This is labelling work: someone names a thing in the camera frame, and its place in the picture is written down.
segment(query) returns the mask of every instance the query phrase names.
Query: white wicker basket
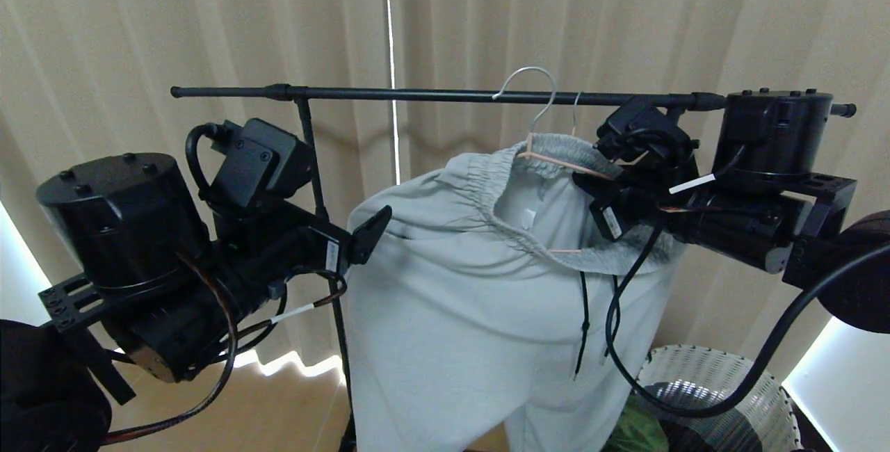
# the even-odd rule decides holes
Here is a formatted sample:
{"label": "white wicker basket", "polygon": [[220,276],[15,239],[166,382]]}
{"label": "white wicker basket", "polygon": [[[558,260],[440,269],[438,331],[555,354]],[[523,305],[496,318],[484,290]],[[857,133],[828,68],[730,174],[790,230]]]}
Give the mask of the white wicker basket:
{"label": "white wicker basket", "polygon": [[[708,407],[721,401],[738,386],[753,363],[724,351],[681,344],[656,348],[649,356],[637,381],[678,407]],[[715,452],[801,449],[791,399],[766,372],[743,402],[718,417],[687,419],[649,408],[662,426],[668,423],[672,450],[696,452],[693,442],[703,442]]]}

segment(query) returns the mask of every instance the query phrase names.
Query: beige curtain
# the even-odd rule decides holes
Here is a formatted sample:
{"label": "beige curtain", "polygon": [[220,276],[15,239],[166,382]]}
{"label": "beige curtain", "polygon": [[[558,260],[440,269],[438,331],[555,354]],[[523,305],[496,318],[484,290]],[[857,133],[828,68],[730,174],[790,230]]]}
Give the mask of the beige curtain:
{"label": "beige curtain", "polygon": [[[34,200],[42,180],[127,151],[169,153],[184,169],[184,139],[198,123],[261,117],[299,131],[293,104],[174,100],[169,87],[387,87],[386,11],[385,0],[0,0],[2,200],[50,280],[79,267]],[[390,107],[318,101],[312,110],[325,199],[342,225],[394,182]],[[201,160],[212,176],[222,157],[204,145]],[[311,210],[308,187],[296,202]],[[290,291],[292,305],[305,304],[327,285],[306,279]],[[261,360],[297,350],[313,364],[337,353],[330,309],[285,325]]]}
{"label": "beige curtain", "polygon": [[[890,208],[890,1],[888,0],[392,0],[399,86],[489,88],[524,65],[553,72],[562,91],[734,92],[820,88],[854,102],[833,118],[817,169],[855,177],[848,223]],[[539,74],[514,90],[548,90]],[[524,139],[536,106],[401,104],[403,177],[437,169],[454,154],[490,152]],[[610,109],[583,109],[578,135],[595,139]],[[708,169],[720,113],[687,113]],[[540,131],[570,130],[562,107]],[[778,277],[690,249],[658,344],[692,342],[745,356],[797,293]],[[770,370],[784,377],[823,328],[814,305],[795,323]]]}

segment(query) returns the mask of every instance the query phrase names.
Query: gray sweatpants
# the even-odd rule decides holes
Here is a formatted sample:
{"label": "gray sweatpants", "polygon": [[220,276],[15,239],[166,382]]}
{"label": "gray sweatpants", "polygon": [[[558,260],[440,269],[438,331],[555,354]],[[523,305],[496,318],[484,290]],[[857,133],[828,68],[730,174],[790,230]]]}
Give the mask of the gray sweatpants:
{"label": "gray sweatpants", "polygon": [[[616,173],[572,136],[537,153]],[[629,386],[604,357],[606,308],[651,228],[603,239],[570,172],[516,159],[524,143],[461,154],[353,211],[394,218],[344,296],[361,452],[456,452],[505,421],[518,451],[595,451]],[[681,244],[662,236],[621,300],[617,351],[636,372],[655,335]],[[547,249],[582,249],[579,253]],[[590,330],[574,378],[588,272]]]}

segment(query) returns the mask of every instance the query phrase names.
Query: green cloth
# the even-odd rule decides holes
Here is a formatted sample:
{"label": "green cloth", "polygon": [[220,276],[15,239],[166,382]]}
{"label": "green cloth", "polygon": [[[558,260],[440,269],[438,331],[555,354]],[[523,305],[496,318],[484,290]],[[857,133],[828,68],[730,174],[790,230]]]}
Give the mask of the green cloth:
{"label": "green cloth", "polygon": [[661,429],[658,417],[631,395],[603,452],[668,452],[668,449],[668,437]]}

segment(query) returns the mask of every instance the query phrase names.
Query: tan floor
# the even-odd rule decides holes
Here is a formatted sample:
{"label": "tan floor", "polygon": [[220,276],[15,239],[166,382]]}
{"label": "tan floor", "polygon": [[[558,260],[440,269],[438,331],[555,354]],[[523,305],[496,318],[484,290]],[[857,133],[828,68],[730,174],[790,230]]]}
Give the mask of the tan floor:
{"label": "tan floor", "polygon": [[[222,364],[204,370],[195,381],[167,385],[133,366],[118,364],[136,398],[114,407],[112,430],[139,426],[179,414],[207,395]],[[178,426],[120,445],[107,452],[250,451],[336,452],[349,420],[346,387],[331,370],[304,377],[292,364],[264,376],[257,364],[235,369],[210,408]],[[508,452],[502,427],[478,440],[474,450]]]}

